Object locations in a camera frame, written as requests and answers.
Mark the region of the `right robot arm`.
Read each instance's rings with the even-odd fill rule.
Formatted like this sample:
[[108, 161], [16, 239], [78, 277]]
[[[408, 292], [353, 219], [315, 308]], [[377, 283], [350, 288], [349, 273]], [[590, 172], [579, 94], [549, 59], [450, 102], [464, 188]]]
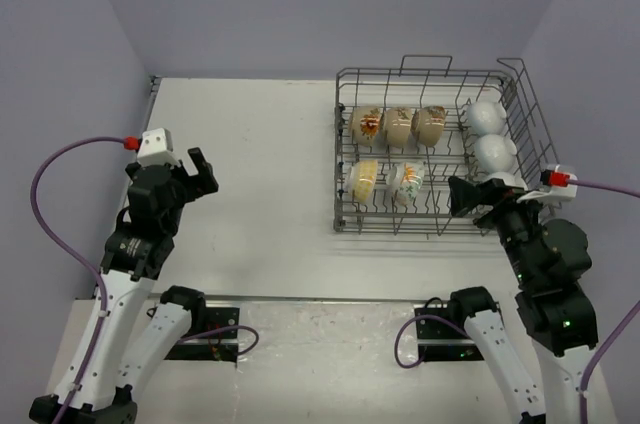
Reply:
[[538, 357], [547, 422], [587, 422], [587, 368], [599, 338], [579, 284], [592, 266], [586, 234], [565, 219], [540, 218], [549, 189], [528, 191], [499, 178], [473, 184], [451, 177], [448, 185], [452, 216], [485, 208], [474, 224], [497, 233], [518, 281], [517, 311]]

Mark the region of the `beige bowl brown pattern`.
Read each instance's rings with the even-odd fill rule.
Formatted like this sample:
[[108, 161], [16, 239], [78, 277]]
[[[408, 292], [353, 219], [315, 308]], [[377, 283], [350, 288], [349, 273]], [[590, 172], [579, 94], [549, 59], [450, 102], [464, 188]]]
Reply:
[[442, 106], [417, 109], [411, 121], [411, 134], [419, 144], [434, 147], [444, 131], [446, 116], [447, 111]]

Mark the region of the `yellow patterned bowl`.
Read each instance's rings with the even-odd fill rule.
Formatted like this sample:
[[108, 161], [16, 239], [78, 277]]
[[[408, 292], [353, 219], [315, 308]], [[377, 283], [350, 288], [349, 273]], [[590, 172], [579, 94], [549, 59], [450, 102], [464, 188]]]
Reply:
[[346, 189], [353, 199], [366, 204], [375, 189], [378, 172], [378, 161], [361, 160], [353, 163], [346, 173]]

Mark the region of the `white bowl green leaves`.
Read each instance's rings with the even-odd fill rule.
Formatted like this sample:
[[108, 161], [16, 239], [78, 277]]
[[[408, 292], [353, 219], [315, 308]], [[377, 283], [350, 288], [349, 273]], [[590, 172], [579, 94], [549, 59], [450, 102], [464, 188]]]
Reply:
[[408, 206], [416, 199], [424, 173], [425, 165], [419, 161], [404, 161], [390, 168], [386, 185], [396, 205]]

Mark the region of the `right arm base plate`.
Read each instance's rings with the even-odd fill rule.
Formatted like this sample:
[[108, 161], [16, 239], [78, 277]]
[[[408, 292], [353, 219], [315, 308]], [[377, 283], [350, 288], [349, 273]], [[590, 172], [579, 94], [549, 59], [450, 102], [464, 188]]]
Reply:
[[423, 362], [474, 362], [484, 358], [477, 346], [448, 325], [433, 319], [415, 323], [418, 357]]

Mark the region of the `beige bowl white flower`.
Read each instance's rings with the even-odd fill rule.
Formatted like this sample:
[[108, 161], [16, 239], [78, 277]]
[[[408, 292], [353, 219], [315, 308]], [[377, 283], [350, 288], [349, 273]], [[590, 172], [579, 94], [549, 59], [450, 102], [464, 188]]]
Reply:
[[391, 107], [385, 110], [382, 123], [386, 143], [395, 148], [404, 148], [411, 135], [413, 112], [408, 107]]

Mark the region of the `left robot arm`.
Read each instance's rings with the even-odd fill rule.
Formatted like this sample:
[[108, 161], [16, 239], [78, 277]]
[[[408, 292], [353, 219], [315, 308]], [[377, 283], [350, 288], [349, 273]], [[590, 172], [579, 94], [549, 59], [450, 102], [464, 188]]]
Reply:
[[89, 270], [97, 284], [88, 326], [54, 391], [34, 399], [29, 417], [36, 423], [132, 423], [134, 394], [141, 391], [182, 336], [201, 334], [208, 323], [201, 292], [180, 286], [163, 296], [143, 335], [129, 338], [165, 261], [174, 249], [186, 205], [218, 191], [211, 164], [200, 148], [188, 156], [191, 175], [169, 147], [147, 139], [123, 139], [136, 153], [127, 165], [127, 205], [116, 218], [98, 267]]

